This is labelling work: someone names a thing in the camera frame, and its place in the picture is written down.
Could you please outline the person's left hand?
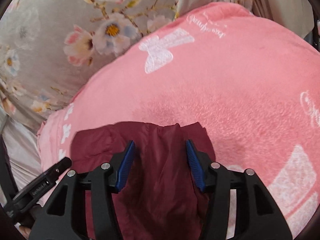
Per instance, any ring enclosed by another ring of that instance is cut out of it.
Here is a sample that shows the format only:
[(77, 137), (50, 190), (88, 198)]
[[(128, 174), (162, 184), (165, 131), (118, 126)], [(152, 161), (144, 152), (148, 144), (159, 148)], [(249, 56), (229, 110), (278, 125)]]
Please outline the person's left hand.
[(30, 228), (20, 225), (18, 227), (18, 230), (25, 239), (29, 239), (29, 235), (31, 233)]

